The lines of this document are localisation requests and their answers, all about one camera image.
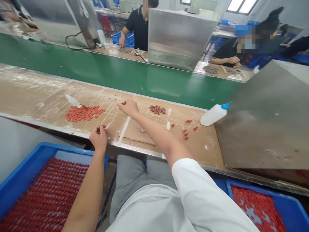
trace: worker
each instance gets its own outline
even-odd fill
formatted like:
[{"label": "worker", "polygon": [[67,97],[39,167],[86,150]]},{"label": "worker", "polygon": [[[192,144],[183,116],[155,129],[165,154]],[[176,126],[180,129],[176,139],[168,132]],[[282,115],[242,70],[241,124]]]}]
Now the worker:
[{"label": "worker", "polygon": [[[139,113],[128,99],[118,104],[135,120],[166,156],[141,160],[118,155],[116,189],[107,232],[237,231],[258,232],[249,217],[196,162],[183,142],[169,130]],[[95,231],[103,191],[104,128],[90,134],[92,162],[73,203],[63,232]]]},{"label": "worker", "polygon": [[159,0],[143,0],[143,5],[131,12],[126,26],[121,31],[120,47],[125,47],[126,36],[134,32],[134,48],[148,51],[149,8],[156,8],[158,4]]},{"label": "worker", "polygon": [[38,29],[31,20],[29,13],[17,0],[0,1],[0,21],[21,22],[25,26]]},{"label": "worker", "polygon": [[289,46],[278,55],[286,59],[292,59],[297,53],[306,51],[308,48],[309,36],[301,37],[289,44]]},{"label": "worker", "polygon": [[247,27],[246,30],[251,30],[252,34],[240,35],[239,39],[237,37],[229,39],[211,57],[210,63],[239,68],[241,62],[250,53],[255,53],[255,49],[273,38],[279,25],[279,14],[283,9],[284,7],[280,7],[273,10],[266,20],[255,27],[242,25],[242,27]]}]

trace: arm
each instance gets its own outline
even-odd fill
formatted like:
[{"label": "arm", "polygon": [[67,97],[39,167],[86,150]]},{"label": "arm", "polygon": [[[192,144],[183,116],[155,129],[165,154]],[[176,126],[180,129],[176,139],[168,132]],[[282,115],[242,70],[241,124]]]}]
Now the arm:
[{"label": "arm", "polygon": [[118,107],[141,125],[162,149],[172,169],[185,212],[196,231],[258,232],[244,212],[193,160],[190,152],[170,131],[141,115],[136,102],[131,99]]},{"label": "arm", "polygon": [[118,104],[118,107],[146,131],[154,143],[163,151],[170,168],[177,160],[193,159],[187,148],[168,129],[141,115],[135,101],[128,99],[123,104]]},{"label": "arm", "polygon": [[211,57],[210,58],[210,63],[213,64],[224,64],[224,63],[231,63],[231,64],[235,64],[240,62],[240,59],[237,56],[233,56],[233,57],[229,57],[229,58],[223,58],[223,59],[219,59],[216,57]]},{"label": "arm", "polygon": [[119,39],[119,46],[124,48],[126,45],[126,36],[130,33],[130,31],[124,27],[121,31],[121,38]]},{"label": "arm", "polygon": [[126,26],[121,31],[121,38],[119,39],[119,46],[124,48],[126,45],[126,36],[134,31],[134,13],[131,12],[128,21],[126,22]]},{"label": "arm", "polygon": [[30,20],[28,19],[24,19],[22,17],[19,17],[17,14],[13,13],[13,12],[8,12],[8,16],[15,22],[20,22],[20,21],[23,21],[24,23],[26,23],[27,25],[30,25],[30,26],[33,26],[33,27],[36,27],[36,25],[31,22]]},{"label": "arm", "polygon": [[104,154],[107,145],[103,126],[95,128],[89,139],[95,147],[95,152],[62,232],[95,231],[98,223],[103,194]]}]

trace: conveyor belt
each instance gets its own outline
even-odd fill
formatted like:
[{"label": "conveyor belt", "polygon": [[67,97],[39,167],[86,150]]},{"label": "conveyor belt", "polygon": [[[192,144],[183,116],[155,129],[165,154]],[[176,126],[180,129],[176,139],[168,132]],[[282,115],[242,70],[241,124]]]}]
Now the conveyor belt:
[{"label": "conveyor belt", "polygon": [[0,34],[0,63],[210,109],[242,84]]}]

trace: bottle nozzle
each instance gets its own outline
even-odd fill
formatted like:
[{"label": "bottle nozzle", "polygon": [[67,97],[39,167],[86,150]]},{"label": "bottle nozzle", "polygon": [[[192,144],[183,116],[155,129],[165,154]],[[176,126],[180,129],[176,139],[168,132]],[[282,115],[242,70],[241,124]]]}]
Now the bottle nozzle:
[{"label": "bottle nozzle", "polygon": [[224,110],[226,110],[232,102],[233,102],[233,101],[230,101],[229,103],[223,104],[223,105],[221,106],[221,108],[224,109]]}]

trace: electric cable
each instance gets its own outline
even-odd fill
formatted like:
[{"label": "electric cable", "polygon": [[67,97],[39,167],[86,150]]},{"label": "electric cable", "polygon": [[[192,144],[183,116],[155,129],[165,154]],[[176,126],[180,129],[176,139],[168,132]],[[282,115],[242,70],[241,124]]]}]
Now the electric cable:
[{"label": "electric cable", "polygon": [[89,50],[93,50],[93,49],[96,49],[96,47],[93,47],[93,48],[71,48],[69,45],[68,45],[68,42],[67,42],[67,39],[69,38],[69,37],[76,37],[76,36],[78,36],[80,33],[82,33],[83,31],[80,31],[80,32],[78,32],[77,34],[75,34],[75,35],[68,35],[68,36],[66,36],[65,37],[65,44],[67,45],[67,47],[69,48],[69,49],[71,49],[71,50],[74,50],[74,51],[81,51],[81,50],[85,50],[85,49],[89,49]]}]

